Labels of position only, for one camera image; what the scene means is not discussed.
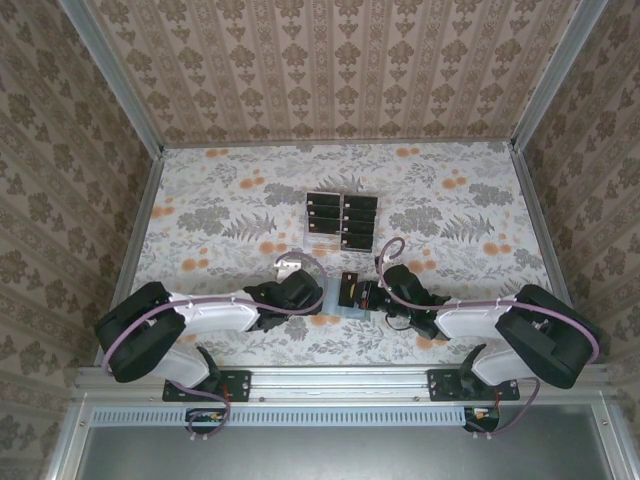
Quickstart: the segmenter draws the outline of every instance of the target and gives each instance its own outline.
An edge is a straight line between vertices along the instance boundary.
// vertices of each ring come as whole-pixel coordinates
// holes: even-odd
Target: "floral wallpaper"
[[[0,478],[38,478],[150,159],[56,1],[0,2]]]
[[[611,337],[640,438],[640,4],[612,0],[525,157],[576,307]]]
[[[275,258],[301,248],[332,277],[376,278],[372,254],[304,247],[311,190],[377,195],[376,253],[403,236],[401,261],[432,292],[491,299],[526,283],[549,288],[505,142],[175,149],[164,158],[134,288],[161,280],[175,292],[230,293],[274,280]],[[185,340],[228,366],[455,363],[473,346],[393,331],[380,314]]]
[[[89,0],[164,144],[511,135],[579,0]]]

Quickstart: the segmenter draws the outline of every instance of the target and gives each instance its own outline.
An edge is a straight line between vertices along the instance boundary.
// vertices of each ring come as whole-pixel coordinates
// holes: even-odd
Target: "gray leaf pattern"
[[[273,280],[275,258],[296,249],[314,255],[332,277],[355,271],[375,278],[373,255],[305,244],[305,192],[316,190],[378,196],[376,253],[389,238],[404,237],[407,248],[397,261],[434,293],[483,299],[526,283],[549,288],[505,145],[166,150],[134,288],[161,280],[170,291],[233,292]],[[7,278],[27,281],[31,271],[22,272],[17,258],[7,260]],[[292,317],[267,333],[217,331],[193,341],[225,366],[457,363],[474,344],[393,331],[379,312],[367,320]]]

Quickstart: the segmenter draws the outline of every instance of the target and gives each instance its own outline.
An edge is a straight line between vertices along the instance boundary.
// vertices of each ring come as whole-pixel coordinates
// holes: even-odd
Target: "patterned wall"
[[[612,0],[525,156],[579,310],[611,335],[640,437],[640,3]]]
[[[37,478],[150,160],[56,1],[0,2],[0,477]]]
[[[578,0],[90,0],[165,144],[509,137]]]

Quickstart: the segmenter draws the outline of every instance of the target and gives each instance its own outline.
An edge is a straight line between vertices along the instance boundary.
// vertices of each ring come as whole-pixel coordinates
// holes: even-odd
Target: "gray floor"
[[[93,429],[84,480],[611,478],[587,407],[535,407],[492,440],[461,428]]]

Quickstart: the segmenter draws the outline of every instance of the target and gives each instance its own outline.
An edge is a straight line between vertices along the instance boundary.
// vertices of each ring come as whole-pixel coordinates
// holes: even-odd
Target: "floral tablecloth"
[[[377,249],[423,285],[462,299],[496,298],[526,283],[549,289],[529,214],[504,142],[180,149],[165,167],[134,288],[224,293],[274,279],[273,260],[303,249],[305,192],[380,198]],[[314,250],[331,276],[375,278],[373,255]],[[379,314],[293,318],[268,333],[213,332],[187,341],[221,365],[454,363],[473,340],[429,341],[391,330]]]

